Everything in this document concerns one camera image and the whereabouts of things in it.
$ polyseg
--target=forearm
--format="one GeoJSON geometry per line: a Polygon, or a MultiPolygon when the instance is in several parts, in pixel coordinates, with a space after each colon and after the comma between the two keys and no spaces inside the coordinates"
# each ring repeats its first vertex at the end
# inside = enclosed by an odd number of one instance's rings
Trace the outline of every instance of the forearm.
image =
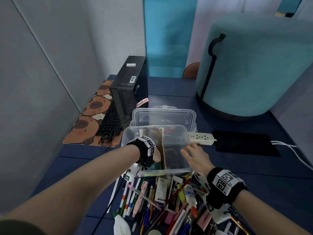
{"type": "Polygon", "coordinates": [[[238,194],[233,202],[233,206],[257,235],[309,235],[306,230],[287,219],[247,190],[242,190],[238,194]]]}
{"type": "Polygon", "coordinates": [[[2,219],[27,221],[47,234],[72,234],[92,202],[140,157],[134,145],[108,152],[47,188],[2,219]]]}

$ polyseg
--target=orange chair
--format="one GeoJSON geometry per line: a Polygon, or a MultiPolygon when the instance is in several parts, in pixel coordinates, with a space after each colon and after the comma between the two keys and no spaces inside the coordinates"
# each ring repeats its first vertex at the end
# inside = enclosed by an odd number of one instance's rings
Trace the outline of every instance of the orange chair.
{"type": "Polygon", "coordinates": [[[184,73],[182,74],[182,78],[196,79],[198,75],[200,62],[192,63],[186,67],[184,73]]]}

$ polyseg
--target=black wristband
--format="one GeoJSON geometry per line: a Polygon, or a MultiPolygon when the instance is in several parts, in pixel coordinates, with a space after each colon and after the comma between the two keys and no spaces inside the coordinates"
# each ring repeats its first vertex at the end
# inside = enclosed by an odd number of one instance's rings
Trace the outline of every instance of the black wristband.
{"type": "Polygon", "coordinates": [[[213,168],[208,176],[207,180],[210,186],[210,192],[207,196],[207,202],[216,209],[219,209],[223,204],[232,204],[237,198],[239,192],[243,189],[248,190],[244,183],[240,182],[234,185],[228,196],[226,196],[221,190],[219,190],[214,184],[213,181],[218,173],[220,173],[223,169],[220,167],[213,168]]]}
{"type": "Polygon", "coordinates": [[[136,163],[139,163],[141,166],[148,168],[153,163],[153,155],[148,157],[148,148],[144,142],[136,139],[135,141],[129,142],[127,145],[135,145],[139,148],[140,151],[140,158],[136,163]]]}

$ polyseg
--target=white power strip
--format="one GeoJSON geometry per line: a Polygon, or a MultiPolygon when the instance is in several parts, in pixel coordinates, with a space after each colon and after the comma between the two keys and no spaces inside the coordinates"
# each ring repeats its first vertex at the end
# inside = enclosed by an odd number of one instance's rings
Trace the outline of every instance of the white power strip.
{"type": "Polygon", "coordinates": [[[210,133],[195,133],[188,132],[190,142],[196,142],[203,145],[212,145],[215,141],[214,137],[210,133]]]}

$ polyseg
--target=black keyboard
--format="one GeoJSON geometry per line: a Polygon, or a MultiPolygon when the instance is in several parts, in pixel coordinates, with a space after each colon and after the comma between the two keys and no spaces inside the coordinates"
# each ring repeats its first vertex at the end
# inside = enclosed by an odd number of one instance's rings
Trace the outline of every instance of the black keyboard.
{"type": "Polygon", "coordinates": [[[111,137],[118,136],[121,128],[122,124],[117,115],[114,102],[112,101],[101,124],[99,125],[96,136],[102,136],[105,133],[110,134],[111,137]]]}

